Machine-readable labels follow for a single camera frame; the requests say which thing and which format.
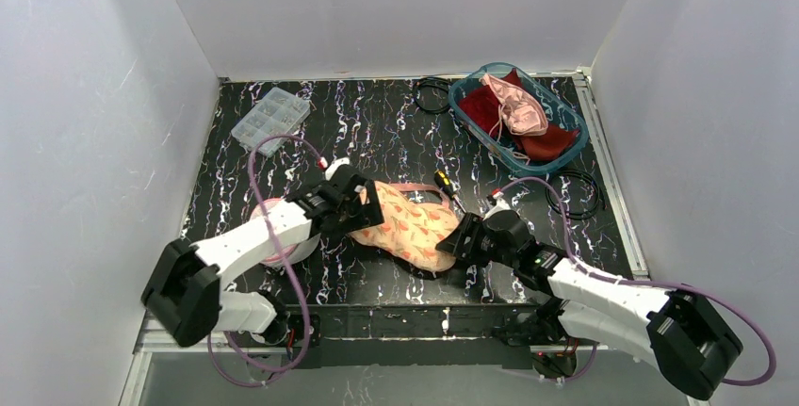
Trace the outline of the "floral mesh laundry bag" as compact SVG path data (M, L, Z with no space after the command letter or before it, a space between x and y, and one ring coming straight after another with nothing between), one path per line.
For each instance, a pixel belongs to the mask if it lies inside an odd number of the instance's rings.
M439 189L430 185L377 181L375 187L383 223L353 231L350 237L363 246L389 252L421 270L438 273L452 268L455 257L436 249L459 224L449 198L443 196L441 203L416 203L407 197L413 191L437 194Z

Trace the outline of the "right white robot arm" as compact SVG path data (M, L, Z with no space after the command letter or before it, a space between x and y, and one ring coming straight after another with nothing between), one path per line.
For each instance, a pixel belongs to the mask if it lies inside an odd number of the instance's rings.
M704 296L676 287L627 284L539 242L504 202L486 217L466 214L437 250L469 265L496 262L550 300L547 330L621 350L655 367L681 393L712 397L742 342Z

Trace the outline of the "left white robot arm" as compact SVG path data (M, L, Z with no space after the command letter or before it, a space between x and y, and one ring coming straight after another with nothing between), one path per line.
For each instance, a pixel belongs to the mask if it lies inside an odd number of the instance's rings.
M227 286L281 251L310 255L321 236L346 235L383 223L375 181L348 159L337 159L323 180L298 188L256 219L212 238L175 239L160 254L140 301L182 347L212 332L248 332L278 343L288 317L265 294Z

